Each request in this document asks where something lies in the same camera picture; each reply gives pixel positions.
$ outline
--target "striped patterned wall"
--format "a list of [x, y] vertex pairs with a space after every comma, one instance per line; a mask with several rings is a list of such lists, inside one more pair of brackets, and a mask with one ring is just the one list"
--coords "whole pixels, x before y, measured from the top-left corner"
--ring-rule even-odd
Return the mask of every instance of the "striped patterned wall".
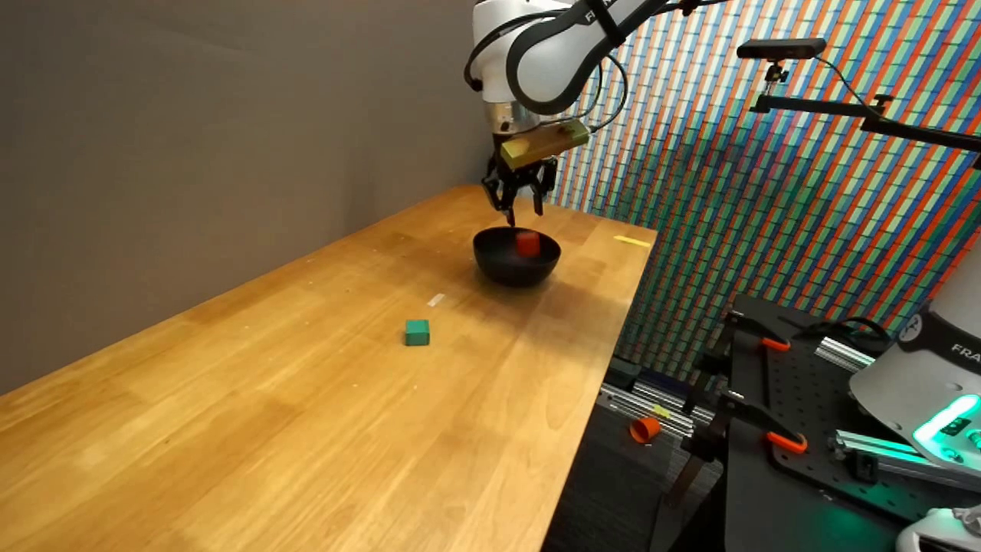
[[[897, 97], [888, 115], [977, 134], [979, 24], [972, 0], [731, 0], [634, 33], [616, 52], [627, 109], [563, 156], [551, 198], [660, 233], [617, 354], [690, 380], [737, 293], [896, 330], [973, 242], [973, 155], [868, 135], [852, 119], [750, 113], [766, 66], [736, 46], [824, 37], [824, 57], [859, 93]], [[816, 61], [785, 69], [774, 94], [847, 99]], [[608, 112], [622, 84], [610, 69], [606, 82]]]

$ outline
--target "floor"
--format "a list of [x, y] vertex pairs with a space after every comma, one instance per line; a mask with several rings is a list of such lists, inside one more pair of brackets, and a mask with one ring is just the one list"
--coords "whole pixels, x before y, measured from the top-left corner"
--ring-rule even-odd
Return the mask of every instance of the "floor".
[[688, 454], [679, 450], [678, 439], [667, 434], [650, 446], [638, 445], [628, 433], [629, 423], [622, 414], [594, 408], [542, 552], [667, 550], [673, 537], [664, 535], [680, 531], [721, 474], [721, 466], [706, 466], [681, 508], [669, 515], [661, 513], [651, 543], [660, 496], [674, 482]]

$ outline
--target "wooden table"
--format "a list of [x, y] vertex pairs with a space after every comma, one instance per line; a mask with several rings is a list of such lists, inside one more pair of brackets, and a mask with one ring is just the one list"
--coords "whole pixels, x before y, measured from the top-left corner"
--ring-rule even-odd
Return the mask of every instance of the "wooden table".
[[457, 188], [0, 397], [0, 550], [538, 550], [655, 238], [545, 209], [536, 289]]

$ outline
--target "green cube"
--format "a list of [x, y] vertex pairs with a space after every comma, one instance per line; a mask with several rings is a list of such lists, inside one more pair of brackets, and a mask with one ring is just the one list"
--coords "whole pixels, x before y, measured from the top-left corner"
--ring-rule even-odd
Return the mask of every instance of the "green cube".
[[429, 345], [429, 320], [405, 322], [405, 345]]

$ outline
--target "green light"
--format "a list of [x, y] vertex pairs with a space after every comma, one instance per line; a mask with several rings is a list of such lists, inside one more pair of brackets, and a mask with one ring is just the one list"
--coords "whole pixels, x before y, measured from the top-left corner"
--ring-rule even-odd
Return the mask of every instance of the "green light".
[[920, 425], [916, 431], [913, 431], [913, 439], [916, 439], [920, 444], [926, 446], [929, 441], [940, 432], [941, 429], [947, 427], [954, 420], [959, 417], [963, 417], [965, 414], [977, 408], [978, 403], [981, 403], [981, 397], [977, 395], [964, 395], [955, 399], [950, 406], [936, 413], [931, 417], [926, 423]]

